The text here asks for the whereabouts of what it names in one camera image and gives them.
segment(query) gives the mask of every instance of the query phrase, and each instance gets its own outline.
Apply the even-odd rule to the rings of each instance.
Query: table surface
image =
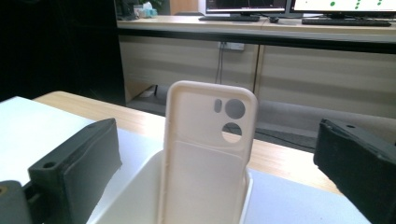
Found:
[[[157,16],[118,21],[119,35],[396,54],[396,24],[390,27],[303,25],[301,19],[270,23],[199,21],[197,16]]]
[[[119,128],[158,141],[163,140],[165,118],[161,116],[64,91],[48,93],[35,98],[35,101],[87,119],[115,118]],[[313,163],[313,154],[309,152],[255,139],[247,166],[307,186],[341,194],[334,183]]]
[[[390,27],[374,26],[330,26],[330,25],[303,25],[301,19],[280,19],[278,23],[271,23],[267,18],[260,18],[257,22],[240,21],[199,21],[200,16],[157,16],[136,21],[117,21],[119,27],[150,27],[151,29],[216,28],[221,30],[261,30],[298,33],[326,33],[326,34],[359,34],[359,35],[396,35],[396,24]]]

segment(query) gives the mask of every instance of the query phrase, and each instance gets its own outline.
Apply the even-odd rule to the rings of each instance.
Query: phone case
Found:
[[[258,103],[251,91],[179,81],[167,98],[158,223],[239,223]],[[239,126],[240,139],[223,135]]]

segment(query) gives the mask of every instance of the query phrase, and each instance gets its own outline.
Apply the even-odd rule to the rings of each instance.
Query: wooden cabinet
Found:
[[[198,11],[198,0],[170,0],[171,15],[180,11]]]

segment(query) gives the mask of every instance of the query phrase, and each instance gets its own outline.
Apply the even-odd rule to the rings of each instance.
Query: computer monitor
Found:
[[[266,15],[284,13],[287,0],[206,0],[207,14]]]
[[[381,18],[396,14],[396,0],[291,0],[290,12]]]

